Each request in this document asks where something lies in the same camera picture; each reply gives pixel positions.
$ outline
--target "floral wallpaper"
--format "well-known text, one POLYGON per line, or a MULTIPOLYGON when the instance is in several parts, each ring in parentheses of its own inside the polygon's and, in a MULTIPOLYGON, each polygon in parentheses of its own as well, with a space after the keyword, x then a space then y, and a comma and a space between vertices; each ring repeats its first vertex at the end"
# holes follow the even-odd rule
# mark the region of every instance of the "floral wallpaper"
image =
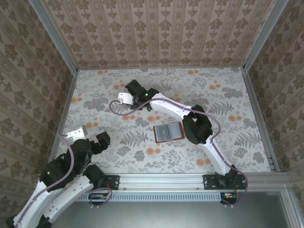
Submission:
MULTIPOLYGON (((81 70, 64 132, 85 125, 90 140, 103 131, 111 144, 92 162, 105 173, 214 172, 202 146, 186 138, 156 143, 153 126, 175 122, 151 110, 118 116, 109 110, 124 86, 136 79, 146 89, 155 88, 182 104, 201 105, 222 126, 217 143, 226 157, 246 172, 270 171, 240 68, 167 68, 81 70)), ((127 112, 125 106, 114 109, 127 112)), ((60 145, 59 153, 67 147, 60 145)))
POLYGON ((275 0, 42 0, 79 68, 241 65, 275 0))
POLYGON ((48 161, 71 73, 27 0, 0 1, 0 227, 48 161))
POLYGON ((288 2, 250 75, 281 169, 304 208, 304 1, 288 2))

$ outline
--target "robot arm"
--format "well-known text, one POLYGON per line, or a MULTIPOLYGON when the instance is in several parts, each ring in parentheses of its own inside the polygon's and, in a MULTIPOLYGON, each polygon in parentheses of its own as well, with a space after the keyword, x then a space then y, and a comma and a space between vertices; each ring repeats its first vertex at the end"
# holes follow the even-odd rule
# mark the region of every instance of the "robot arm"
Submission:
POLYGON ((76 182, 55 198, 45 209, 37 228, 49 228, 76 199, 91 189, 98 189, 102 186, 105 174, 97 167, 90 165, 76 182))
POLYGON ((181 121, 183 123, 187 139, 190 142, 201 146, 202 148, 206 148, 204 152, 213 164, 217 174, 225 176, 228 174, 230 175, 231 172, 235 172, 232 171, 228 166, 232 164, 225 158, 225 155, 219 149, 216 142, 213 141, 212 143, 218 148, 218 152, 215 150, 210 141, 213 131, 211 129, 212 125, 208 117, 189 111, 197 110, 204 112, 201 106, 196 105, 191 107, 182 105, 165 97, 155 89, 151 88, 148 91, 145 90, 145 88, 143 88, 136 80, 132 80, 125 87, 129 93, 118 94, 118 101, 121 104, 127 104, 131 109, 136 109, 151 99, 158 99, 150 101, 147 105, 145 105, 145 107, 147 107, 148 110, 153 109, 164 112, 167 115, 174 117, 177 121, 181 121))
POLYGON ((43 192, 35 201, 33 201, 37 193, 57 182, 67 174, 71 166, 71 155, 67 152, 49 162, 42 171, 34 193, 26 203, 23 210, 18 215, 6 220, 8 227, 14 228, 17 226, 18 228, 35 228, 39 224, 39 220, 43 215, 43 212, 54 197, 56 197, 77 175, 82 173, 82 171, 91 162, 93 154, 101 153, 110 144, 110 137, 106 132, 96 136, 98 143, 89 141, 85 138, 85 130, 83 127, 79 127, 75 131, 69 132, 66 135, 67 137, 72 137, 74 141, 71 145, 74 155, 74 166, 72 172, 62 182, 43 192), (30 203, 31 206, 24 214, 25 209, 30 203))

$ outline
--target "floor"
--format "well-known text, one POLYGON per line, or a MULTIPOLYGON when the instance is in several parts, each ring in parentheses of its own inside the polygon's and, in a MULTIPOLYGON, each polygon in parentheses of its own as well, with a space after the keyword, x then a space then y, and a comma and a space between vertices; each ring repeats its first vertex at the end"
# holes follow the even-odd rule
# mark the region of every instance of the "floor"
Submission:
POLYGON ((290 228, 280 193, 249 193, 242 204, 218 202, 77 202, 52 228, 290 228))
MULTIPOLYGON (((187 139, 155 142, 153 126, 174 122, 172 117, 153 110, 125 117, 110 112, 108 104, 132 79, 182 104, 201 105, 221 122, 222 134, 216 141, 238 169, 270 171, 240 68, 82 70, 64 132, 85 125, 92 140, 107 131, 111 145, 92 158, 105 173, 214 172, 204 151, 187 139)), ((126 112, 125 106, 115 108, 126 112)), ((61 143, 58 154, 66 151, 61 143)))

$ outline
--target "gray panel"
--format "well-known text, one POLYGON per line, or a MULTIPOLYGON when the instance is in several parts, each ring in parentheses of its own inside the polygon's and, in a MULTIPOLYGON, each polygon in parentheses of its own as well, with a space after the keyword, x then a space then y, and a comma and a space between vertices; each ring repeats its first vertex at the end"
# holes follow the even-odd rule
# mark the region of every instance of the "gray panel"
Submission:
POLYGON ((155 126, 155 131, 158 142, 181 138, 181 128, 179 122, 157 125, 155 126))
POLYGON ((289 228, 279 193, 248 193, 242 204, 218 202, 110 202, 91 209, 71 205, 52 228, 289 228))
MULTIPOLYGON (((85 193, 78 202, 89 202, 90 193, 85 193)), ((93 199, 92 202, 104 202, 93 199)), ((220 192, 113 192, 109 202, 220 202, 220 192)))

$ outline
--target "black bracket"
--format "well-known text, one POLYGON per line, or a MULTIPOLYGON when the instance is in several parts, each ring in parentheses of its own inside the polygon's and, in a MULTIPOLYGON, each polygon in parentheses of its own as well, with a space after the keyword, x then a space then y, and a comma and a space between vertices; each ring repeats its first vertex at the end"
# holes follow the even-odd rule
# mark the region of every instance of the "black bracket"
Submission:
MULTIPOLYGON (((135 79, 129 82, 125 88, 129 91, 129 93, 133 96, 133 104, 129 105, 129 108, 134 110, 141 106, 146 101, 149 101, 154 97, 155 94, 158 94, 159 91, 153 88, 150 88, 148 91, 142 87, 138 81, 135 79)), ((144 107, 147 108, 148 111, 151 111, 150 103, 146 104, 144 107)))
POLYGON ((221 192, 220 193, 221 204, 235 204, 238 199, 236 192, 221 192))
MULTIPOLYGON (((201 111, 203 113, 205 112, 199 105, 195 105, 191 109, 201 111)), ((182 124, 186 138, 196 145, 199 143, 206 144, 206 140, 213 134, 209 118, 202 114, 190 112, 188 115, 184 116, 182 124)))
POLYGON ((242 174, 238 174, 225 187, 220 183, 219 176, 216 174, 203 175, 203 183, 205 190, 244 190, 246 188, 245 178, 242 174))
POLYGON ((96 136, 96 139, 98 142, 94 142, 94 140, 90 141, 91 150, 93 151, 93 154, 100 154, 108 148, 108 145, 110 145, 110 136, 107 132, 102 132, 96 136))
POLYGON ((110 188, 112 190, 119 189, 119 175, 106 175, 104 177, 104 183, 102 188, 110 188))

